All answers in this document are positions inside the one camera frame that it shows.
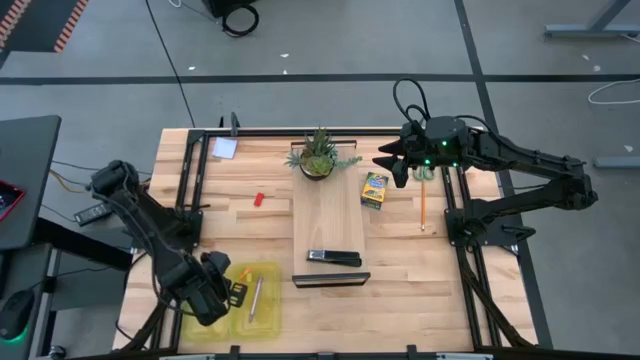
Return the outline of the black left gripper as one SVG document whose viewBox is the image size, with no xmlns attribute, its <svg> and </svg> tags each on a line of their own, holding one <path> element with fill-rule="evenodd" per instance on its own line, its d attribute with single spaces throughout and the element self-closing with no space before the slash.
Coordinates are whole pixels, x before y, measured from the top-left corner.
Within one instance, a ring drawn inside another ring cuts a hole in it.
<svg viewBox="0 0 640 360">
<path fill-rule="evenodd" d="M 233 307 L 241 307 L 244 303 L 244 295 L 248 291 L 247 285 L 238 282 L 234 282 L 231 285 L 229 279 L 212 280 L 210 286 L 215 294 L 214 314 L 216 316 L 226 315 L 230 310 L 230 305 Z"/>
</svg>

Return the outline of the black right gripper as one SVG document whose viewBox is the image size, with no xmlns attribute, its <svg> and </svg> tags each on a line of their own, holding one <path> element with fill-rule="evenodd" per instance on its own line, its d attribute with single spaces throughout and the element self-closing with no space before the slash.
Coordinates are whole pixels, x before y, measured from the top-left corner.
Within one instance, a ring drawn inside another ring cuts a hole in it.
<svg viewBox="0 0 640 360">
<path fill-rule="evenodd" d="M 417 120 L 410 120 L 411 134 L 407 140 L 407 155 L 412 167 L 431 166 L 431 160 L 427 156 L 428 140 L 425 136 L 425 129 Z M 384 144 L 378 148 L 381 153 L 405 154 L 406 149 L 402 140 Z M 377 157 L 372 159 L 373 163 L 390 171 L 397 188 L 404 188 L 408 181 L 409 163 L 404 158 L 397 156 Z"/>
</svg>

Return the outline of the yellow crayon box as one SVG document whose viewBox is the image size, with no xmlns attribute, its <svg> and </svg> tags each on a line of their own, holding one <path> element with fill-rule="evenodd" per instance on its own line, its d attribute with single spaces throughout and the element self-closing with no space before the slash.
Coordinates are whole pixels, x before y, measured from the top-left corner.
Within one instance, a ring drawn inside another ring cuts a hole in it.
<svg viewBox="0 0 640 360">
<path fill-rule="evenodd" d="M 361 205 L 380 210 L 385 200 L 388 182 L 387 176 L 369 172 L 360 196 Z"/>
</svg>

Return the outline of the white sticky note pad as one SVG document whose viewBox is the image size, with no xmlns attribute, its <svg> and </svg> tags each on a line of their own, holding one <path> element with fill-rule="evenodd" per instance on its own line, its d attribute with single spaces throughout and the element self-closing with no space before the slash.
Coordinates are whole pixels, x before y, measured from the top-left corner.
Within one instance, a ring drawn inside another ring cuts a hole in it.
<svg viewBox="0 0 640 360">
<path fill-rule="evenodd" d="M 237 150 L 238 141 L 236 139 L 216 137 L 212 156 L 221 159 L 233 159 Z"/>
</svg>

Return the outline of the yellow-green translucent pencil box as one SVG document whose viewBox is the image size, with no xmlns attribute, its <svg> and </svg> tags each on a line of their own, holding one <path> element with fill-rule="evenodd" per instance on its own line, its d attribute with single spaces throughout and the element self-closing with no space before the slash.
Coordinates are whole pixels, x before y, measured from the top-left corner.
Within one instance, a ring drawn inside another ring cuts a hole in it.
<svg viewBox="0 0 640 360">
<path fill-rule="evenodd" d="M 247 268 L 251 268 L 250 282 L 238 279 Z M 210 326 L 202 326 L 195 317 L 186 316 L 182 322 L 182 341 L 204 344 L 223 340 L 265 340 L 277 338 L 281 329 L 281 282 L 280 267 L 274 262 L 239 263 L 231 265 L 225 275 L 248 286 L 245 301 L 240 308 L 232 307 L 230 312 Z M 264 277 L 254 321 L 248 316 L 258 277 Z"/>
</svg>

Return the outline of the potted succulent plant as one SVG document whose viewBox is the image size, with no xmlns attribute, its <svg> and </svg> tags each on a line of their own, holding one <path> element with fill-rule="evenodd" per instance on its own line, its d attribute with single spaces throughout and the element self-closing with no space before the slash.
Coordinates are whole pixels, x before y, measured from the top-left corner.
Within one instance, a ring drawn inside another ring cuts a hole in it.
<svg viewBox="0 0 640 360">
<path fill-rule="evenodd" d="M 309 180 L 319 181 L 327 178 L 334 169 L 346 169 L 362 160 L 359 155 L 341 157 L 328 130 L 318 127 L 311 137 L 304 136 L 301 151 L 289 151 L 284 164 L 291 169 L 298 168 Z"/>
</svg>

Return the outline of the wooden riser shelf black legs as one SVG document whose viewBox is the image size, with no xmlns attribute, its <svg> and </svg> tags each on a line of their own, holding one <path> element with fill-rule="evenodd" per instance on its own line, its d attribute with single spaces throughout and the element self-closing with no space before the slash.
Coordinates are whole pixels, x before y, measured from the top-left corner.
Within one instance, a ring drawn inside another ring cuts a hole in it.
<svg viewBox="0 0 640 360">
<path fill-rule="evenodd" d="M 358 167 L 336 168 L 312 180 L 303 171 L 292 171 L 293 275 L 298 288 L 362 286 L 370 278 L 366 261 L 359 267 L 318 260 L 333 251 L 365 251 Z"/>
</svg>

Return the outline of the black stapler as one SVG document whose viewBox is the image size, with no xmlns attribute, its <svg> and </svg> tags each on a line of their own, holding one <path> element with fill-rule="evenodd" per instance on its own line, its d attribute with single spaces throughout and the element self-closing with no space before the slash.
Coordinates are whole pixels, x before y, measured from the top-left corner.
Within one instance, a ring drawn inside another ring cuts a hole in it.
<svg viewBox="0 0 640 360">
<path fill-rule="evenodd" d="M 337 250 L 309 250 L 306 260 L 347 267 L 361 267 L 362 259 L 358 252 Z"/>
</svg>

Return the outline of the black power adapter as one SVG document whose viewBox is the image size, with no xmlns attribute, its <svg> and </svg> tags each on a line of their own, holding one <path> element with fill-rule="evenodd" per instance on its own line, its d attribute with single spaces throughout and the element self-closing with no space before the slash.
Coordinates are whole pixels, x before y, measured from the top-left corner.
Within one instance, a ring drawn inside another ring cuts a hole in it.
<svg viewBox="0 0 640 360">
<path fill-rule="evenodd" d="M 74 214 L 74 219 L 80 227 L 110 216 L 113 210 L 107 203 L 99 203 Z"/>
</svg>

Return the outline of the grey table foot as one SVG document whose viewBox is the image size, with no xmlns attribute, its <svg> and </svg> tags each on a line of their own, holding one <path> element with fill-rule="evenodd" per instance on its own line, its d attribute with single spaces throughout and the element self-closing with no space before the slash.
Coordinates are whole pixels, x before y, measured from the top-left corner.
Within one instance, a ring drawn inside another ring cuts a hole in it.
<svg viewBox="0 0 640 360">
<path fill-rule="evenodd" d="M 594 166 L 608 169 L 640 169 L 640 156 L 602 156 L 593 160 Z"/>
</svg>

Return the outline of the black computer mouse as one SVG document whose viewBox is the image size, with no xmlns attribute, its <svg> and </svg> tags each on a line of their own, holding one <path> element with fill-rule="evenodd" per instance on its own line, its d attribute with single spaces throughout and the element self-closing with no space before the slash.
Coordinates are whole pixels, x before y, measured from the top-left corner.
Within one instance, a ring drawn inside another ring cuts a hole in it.
<svg viewBox="0 0 640 360">
<path fill-rule="evenodd" d="M 0 309 L 0 339 L 12 341 L 26 330 L 34 304 L 34 292 L 20 290 L 8 297 Z"/>
</svg>

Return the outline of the black box on floor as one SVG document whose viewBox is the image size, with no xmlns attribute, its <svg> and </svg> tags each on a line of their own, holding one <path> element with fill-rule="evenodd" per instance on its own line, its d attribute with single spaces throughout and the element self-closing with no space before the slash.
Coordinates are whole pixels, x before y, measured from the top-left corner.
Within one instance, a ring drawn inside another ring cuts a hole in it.
<svg viewBox="0 0 640 360">
<path fill-rule="evenodd" d="M 251 5 L 255 1 L 256 0 L 201 0 L 206 10 L 214 18 L 226 16 L 242 6 Z"/>
</svg>

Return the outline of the red-edged tablet screen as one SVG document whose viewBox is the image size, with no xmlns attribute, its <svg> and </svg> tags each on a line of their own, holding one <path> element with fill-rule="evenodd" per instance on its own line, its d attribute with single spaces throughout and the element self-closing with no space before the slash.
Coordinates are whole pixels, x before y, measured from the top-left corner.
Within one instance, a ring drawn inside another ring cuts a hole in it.
<svg viewBox="0 0 640 360">
<path fill-rule="evenodd" d="M 0 222 L 8 216 L 24 196 L 24 190 L 0 180 Z"/>
</svg>

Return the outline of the black desk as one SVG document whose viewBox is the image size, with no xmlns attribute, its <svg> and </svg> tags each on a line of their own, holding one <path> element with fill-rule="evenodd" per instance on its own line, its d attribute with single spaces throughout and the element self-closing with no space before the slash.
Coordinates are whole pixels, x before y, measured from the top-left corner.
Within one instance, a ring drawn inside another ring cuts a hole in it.
<svg viewBox="0 0 640 360">
<path fill-rule="evenodd" d="M 60 124 L 57 115 L 0 121 L 0 180 L 25 191 L 0 222 L 0 251 L 32 242 Z"/>
</svg>

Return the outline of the striped hazard floor mat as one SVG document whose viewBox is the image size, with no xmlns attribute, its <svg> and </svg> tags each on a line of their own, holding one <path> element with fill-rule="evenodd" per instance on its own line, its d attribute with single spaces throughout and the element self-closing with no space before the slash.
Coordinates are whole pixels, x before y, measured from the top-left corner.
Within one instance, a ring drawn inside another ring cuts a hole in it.
<svg viewBox="0 0 640 360">
<path fill-rule="evenodd" d="M 0 52 L 61 53 L 89 0 L 0 0 Z"/>
</svg>

